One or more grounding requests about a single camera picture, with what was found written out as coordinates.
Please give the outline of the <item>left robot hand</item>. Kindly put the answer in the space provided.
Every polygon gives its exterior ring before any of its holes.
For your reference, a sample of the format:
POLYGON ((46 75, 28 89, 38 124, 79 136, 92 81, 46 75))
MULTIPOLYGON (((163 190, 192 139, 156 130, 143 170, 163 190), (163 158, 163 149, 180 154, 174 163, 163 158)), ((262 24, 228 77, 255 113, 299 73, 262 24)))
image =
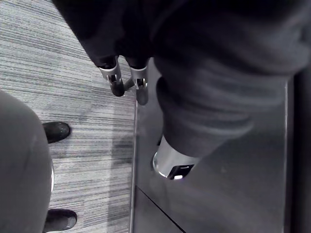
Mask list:
POLYGON ((185 176, 201 157, 280 105, 284 84, 311 59, 303 32, 308 0, 55 0, 112 93, 125 93, 118 57, 137 101, 148 101, 150 58, 163 113, 154 170, 185 176))

